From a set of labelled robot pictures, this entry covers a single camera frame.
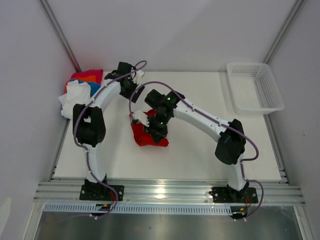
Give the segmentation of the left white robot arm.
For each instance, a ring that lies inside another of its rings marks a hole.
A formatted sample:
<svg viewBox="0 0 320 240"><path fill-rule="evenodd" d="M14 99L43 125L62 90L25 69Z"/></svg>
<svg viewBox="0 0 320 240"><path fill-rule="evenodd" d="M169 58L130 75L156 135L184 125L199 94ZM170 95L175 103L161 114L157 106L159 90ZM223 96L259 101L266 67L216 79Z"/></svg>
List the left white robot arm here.
<svg viewBox="0 0 320 240"><path fill-rule="evenodd" d="M102 158L102 142L106 135L104 111L118 95L126 99L138 98L138 72L147 65L145 60L136 65L119 62L116 70L108 73L89 103L73 107L73 140L84 151L87 175L81 187L80 200L119 200L122 188L108 185Z"/></svg>

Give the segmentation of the red t shirt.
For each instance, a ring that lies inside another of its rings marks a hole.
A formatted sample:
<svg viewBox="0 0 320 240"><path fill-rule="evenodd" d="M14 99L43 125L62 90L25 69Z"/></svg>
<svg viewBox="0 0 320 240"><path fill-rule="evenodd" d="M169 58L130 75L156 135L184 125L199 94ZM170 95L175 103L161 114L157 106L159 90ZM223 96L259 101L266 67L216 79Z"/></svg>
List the red t shirt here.
<svg viewBox="0 0 320 240"><path fill-rule="evenodd" d="M167 138L161 139L158 143L156 143L152 136L144 131L144 125L138 120L133 119L131 123L131 129L133 132L133 138L137 145L140 147L144 146L155 146L155 147L167 147L169 145L169 141Z"/></svg>

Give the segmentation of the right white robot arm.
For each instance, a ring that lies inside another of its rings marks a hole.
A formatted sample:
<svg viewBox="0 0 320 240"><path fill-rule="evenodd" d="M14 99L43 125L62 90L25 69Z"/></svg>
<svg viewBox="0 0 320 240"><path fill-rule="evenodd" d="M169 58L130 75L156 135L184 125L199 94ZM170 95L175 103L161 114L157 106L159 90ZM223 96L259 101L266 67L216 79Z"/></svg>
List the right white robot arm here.
<svg viewBox="0 0 320 240"><path fill-rule="evenodd" d="M230 166L227 183L229 198L239 202L246 197L249 183L242 177L240 161L245 152L246 139L242 123L221 120L208 113L201 113L181 94L170 91L167 95L153 89L144 100L153 110L154 116L148 117L148 125L143 127L152 140L158 144L167 137L167 124L176 118L185 121L210 136L216 143L215 156L223 164Z"/></svg>

